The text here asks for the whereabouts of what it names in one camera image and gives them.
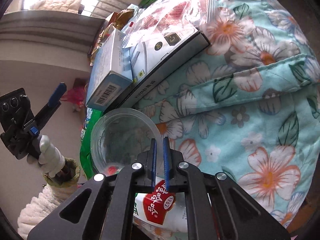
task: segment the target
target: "blue button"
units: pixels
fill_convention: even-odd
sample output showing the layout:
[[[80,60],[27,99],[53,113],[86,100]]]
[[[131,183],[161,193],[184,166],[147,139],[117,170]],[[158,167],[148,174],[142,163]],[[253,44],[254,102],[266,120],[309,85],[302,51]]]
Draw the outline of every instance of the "blue button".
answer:
[[[30,131],[34,134],[34,135],[38,135],[39,130],[34,126],[30,129]]]

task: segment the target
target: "green bag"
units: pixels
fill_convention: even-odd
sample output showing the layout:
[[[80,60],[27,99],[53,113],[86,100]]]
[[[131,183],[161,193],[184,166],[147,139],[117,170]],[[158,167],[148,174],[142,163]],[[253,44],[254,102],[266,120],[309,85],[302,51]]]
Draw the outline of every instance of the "green bag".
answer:
[[[80,163],[88,180],[96,174],[93,169],[90,150],[91,132],[94,125],[102,115],[103,112],[88,108],[87,118],[83,124],[81,131]]]

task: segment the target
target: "triangular cutout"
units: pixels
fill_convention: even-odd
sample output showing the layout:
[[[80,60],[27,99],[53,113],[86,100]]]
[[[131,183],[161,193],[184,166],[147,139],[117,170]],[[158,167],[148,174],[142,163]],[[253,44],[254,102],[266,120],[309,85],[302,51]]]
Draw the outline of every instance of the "triangular cutout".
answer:
[[[70,221],[71,223],[77,224],[80,221],[81,215],[92,190],[87,188],[85,189],[78,197],[76,197],[68,206],[66,206],[61,212],[60,217]]]
[[[248,221],[260,215],[259,210],[256,209],[237,189],[230,188],[229,192],[242,221]]]

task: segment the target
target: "white glove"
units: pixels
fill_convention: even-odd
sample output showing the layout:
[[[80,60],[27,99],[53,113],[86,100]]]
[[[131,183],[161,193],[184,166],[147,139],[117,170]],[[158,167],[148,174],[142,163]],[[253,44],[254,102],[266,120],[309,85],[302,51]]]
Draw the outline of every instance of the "white glove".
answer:
[[[54,176],[56,176],[63,168],[66,161],[59,150],[50,142],[48,136],[41,136],[39,147],[41,151],[39,160],[28,154],[27,163],[40,168],[42,173],[48,173],[50,178],[54,178]]]

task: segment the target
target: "floral fabric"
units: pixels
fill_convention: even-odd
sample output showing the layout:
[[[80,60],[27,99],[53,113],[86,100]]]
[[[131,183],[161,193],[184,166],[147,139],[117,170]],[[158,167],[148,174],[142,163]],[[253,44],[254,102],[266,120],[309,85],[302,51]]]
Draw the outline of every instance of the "floral fabric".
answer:
[[[319,155],[319,64],[276,0],[219,0],[202,31],[211,45],[135,107],[187,162],[224,171],[287,227]],[[157,231],[160,239],[187,239]]]

